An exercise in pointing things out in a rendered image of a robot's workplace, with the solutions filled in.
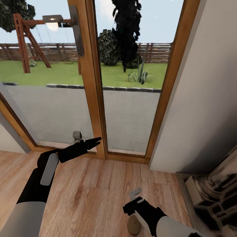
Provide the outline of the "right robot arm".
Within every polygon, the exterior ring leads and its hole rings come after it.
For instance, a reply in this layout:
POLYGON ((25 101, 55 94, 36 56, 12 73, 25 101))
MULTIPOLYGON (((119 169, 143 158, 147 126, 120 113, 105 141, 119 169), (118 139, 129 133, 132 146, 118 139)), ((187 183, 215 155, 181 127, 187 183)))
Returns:
POLYGON ((205 237, 200 232, 184 226, 173 220, 161 210, 154 208, 145 199, 135 197, 141 193, 141 188, 129 192, 131 202, 123 207, 124 213, 129 216, 135 214, 138 221, 153 237, 205 237))

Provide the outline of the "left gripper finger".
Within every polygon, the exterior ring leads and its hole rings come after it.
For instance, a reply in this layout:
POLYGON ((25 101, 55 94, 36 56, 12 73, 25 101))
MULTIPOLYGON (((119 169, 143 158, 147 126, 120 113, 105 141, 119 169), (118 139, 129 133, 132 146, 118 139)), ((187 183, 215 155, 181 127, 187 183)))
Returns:
POLYGON ((94 143, 97 143, 98 141, 100 141, 102 138, 93 138, 93 139, 90 139, 90 140, 86 140, 85 141, 85 147, 86 149, 88 149, 88 146, 94 144, 94 143))
POLYGON ((97 143, 94 143, 94 144, 88 146, 88 150, 90 150, 90 149, 96 147, 96 146, 99 145, 99 144, 100 144, 100 142, 97 142, 97 143))

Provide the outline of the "pillar candle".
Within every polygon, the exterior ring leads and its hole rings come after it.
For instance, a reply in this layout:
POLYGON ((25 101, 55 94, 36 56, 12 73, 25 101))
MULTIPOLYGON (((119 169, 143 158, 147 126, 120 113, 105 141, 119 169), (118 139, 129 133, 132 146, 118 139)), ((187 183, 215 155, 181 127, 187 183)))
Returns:
POLYGON ((137 236, 140 233, 141 228, 142 224, 138 221, 136 215, 135 214, 131 215, 127 224, 127 229, 129 233, 132 236, 137 236))

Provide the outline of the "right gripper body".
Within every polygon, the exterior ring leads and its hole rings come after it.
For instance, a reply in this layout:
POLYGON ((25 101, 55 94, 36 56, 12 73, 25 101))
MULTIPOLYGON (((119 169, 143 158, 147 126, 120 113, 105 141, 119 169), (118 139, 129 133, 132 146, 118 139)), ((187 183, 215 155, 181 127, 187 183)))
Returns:
POLYGON ((133 208, 134 203, 135 203, 136 201, 140 200, 140 199, 142 199, 142 198, 141 198, 141 197, 137 197, 134 201, 129 202, 129 203, 127 203, 127 204, 125 205, 127 214, 128 214, 129 216, 131 216, 131 215, 133 215, 133 214, 135 213, 134 208, 133 208))

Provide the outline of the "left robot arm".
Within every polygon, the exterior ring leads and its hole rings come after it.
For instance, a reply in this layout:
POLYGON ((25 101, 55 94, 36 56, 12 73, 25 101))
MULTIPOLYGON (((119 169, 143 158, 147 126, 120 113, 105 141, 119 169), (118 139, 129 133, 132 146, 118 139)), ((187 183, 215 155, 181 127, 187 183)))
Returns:
POLYGON ((39 237, 40 227, 48 195, 52 186, 58 162, 88 153, 100 144, 102 138, 82 140, 79 131, 73 132, 74 145, 62 150, 55 149, 43 152, 25 185, 17 204, 0 232, 0 237, 39 237))

